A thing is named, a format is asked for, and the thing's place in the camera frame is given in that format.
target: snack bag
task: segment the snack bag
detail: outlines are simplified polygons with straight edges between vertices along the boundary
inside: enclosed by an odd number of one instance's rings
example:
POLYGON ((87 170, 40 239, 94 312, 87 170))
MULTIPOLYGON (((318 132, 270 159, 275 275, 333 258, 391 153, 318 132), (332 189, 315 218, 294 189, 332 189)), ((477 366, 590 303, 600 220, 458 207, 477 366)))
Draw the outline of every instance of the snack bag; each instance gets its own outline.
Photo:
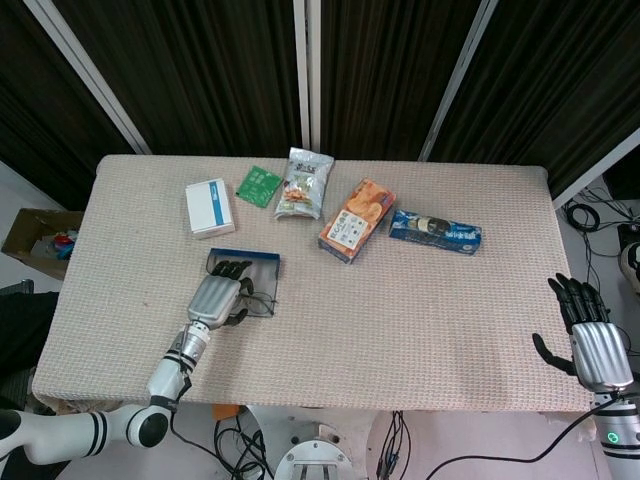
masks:
POLYGON ((333 157, 291 148, 284 188, 275 217, 301 215, 319 219, 332 165, 333 157))
POLYGON ((351 263, 393 205, 396 195, 365 178, 324 227, 318 246, 351 263))

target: small white box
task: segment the small white box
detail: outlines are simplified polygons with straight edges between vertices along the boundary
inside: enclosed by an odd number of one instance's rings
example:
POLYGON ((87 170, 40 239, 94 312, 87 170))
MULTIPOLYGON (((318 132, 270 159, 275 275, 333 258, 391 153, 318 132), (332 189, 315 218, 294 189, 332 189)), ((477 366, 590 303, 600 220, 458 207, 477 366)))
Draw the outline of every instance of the small white box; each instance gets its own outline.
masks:
POLYGON ((234 232, 229 198, 221 178, 187 186, 187 208, 196 238, 234 232))

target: table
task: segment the table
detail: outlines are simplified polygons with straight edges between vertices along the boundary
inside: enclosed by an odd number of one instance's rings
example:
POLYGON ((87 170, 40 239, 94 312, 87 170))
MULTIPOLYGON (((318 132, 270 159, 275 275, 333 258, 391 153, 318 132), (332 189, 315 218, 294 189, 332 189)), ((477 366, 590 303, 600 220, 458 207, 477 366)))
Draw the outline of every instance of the table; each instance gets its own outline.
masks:
POLYGON ((547 277, 568 266, 539 167, 338 161, 324 220, 275 220, 231 198, 235 233, 195 240, 185 186, 235 191, 284 159, 105 157, 33 383, 45 401, 145 401, 186 320, 211 247, 278 252, 276 315, 212 333, 185 399, 370 409, 582 411, 589 395, 547 366, 531 333, 569 355, 547 277), (364 176, 396 206, 482 226, 469 257, 387 236, 352 265, 317 235, 364 176))

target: product label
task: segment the product label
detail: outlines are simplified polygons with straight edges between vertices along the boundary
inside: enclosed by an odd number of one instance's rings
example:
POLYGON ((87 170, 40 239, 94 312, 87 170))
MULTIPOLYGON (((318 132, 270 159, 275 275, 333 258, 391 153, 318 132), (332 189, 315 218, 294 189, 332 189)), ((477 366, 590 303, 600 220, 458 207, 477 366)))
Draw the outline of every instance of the product label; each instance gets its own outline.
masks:
POLYGON ((346 210, 341 210, 331 225, 329 238, 347 248, 355 248, 369 224, 366 220, 346 210))

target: floor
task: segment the floor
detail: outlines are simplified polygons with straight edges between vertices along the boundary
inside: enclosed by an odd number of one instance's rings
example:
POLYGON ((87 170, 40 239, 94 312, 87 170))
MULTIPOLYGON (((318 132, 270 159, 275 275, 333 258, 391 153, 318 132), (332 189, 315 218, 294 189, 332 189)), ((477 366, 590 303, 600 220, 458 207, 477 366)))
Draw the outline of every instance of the floor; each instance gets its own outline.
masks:
MULTIPOLYGON (((20 180, 3 170, 0 164, 0 237, 6 235, 20 207, 55 208, 46 196, 20 184, 20 180)), ((603 219, 611 215, 602 209, 603 219)), ((560 228, 570 261, 578 277, 585 276, 582 239, 562 220, 560 228)), ((615 231, 595 234, 592 246, 601 252, 617 248, 615 231)), ((603 279, 603 297, 612 308, 612 315, 626 328, 640 346, 640 303, 622 280, 615 259, 596 258, 594 264, 603 279)), ((0 255, 0 285, 15 283, 22 278, 35 280, 37 291, 58 290, 60 282, 35 272, 20 263, 0 255)), ((375 478, 375 466, 381 443, 388 427, 389 415, 381 413, 369 437, 369 470, 375 478)), ((445 413, 408 412, 406 420, 413 437, 413 452, 406 479, 424 479, 438 463, 457 455, 484 454, 533 457, 544 450, 566 426, 565 420, 550 421, 535 413, 445 413)), ((212 445, 211 410, 207 405, 185 404, 176 418, 176 428, 189 438, 210 447, 212 445)), ((514 464, 488 461, 465 461, 441 470, 438 480, 497 478, 609 480, 606 462, 597 443, 578 441, 580 432, 573 432, 547 458, 536 464, 514 464)), ((398 478, 396 472, 392 478, 398 478)), ((207 454, 181 443, 169 435, 151 450, 137 450, 114 444, 98 457, 73 461, 59 476, 60 480, 192 480, 226 479, 228 476, 207 454)))

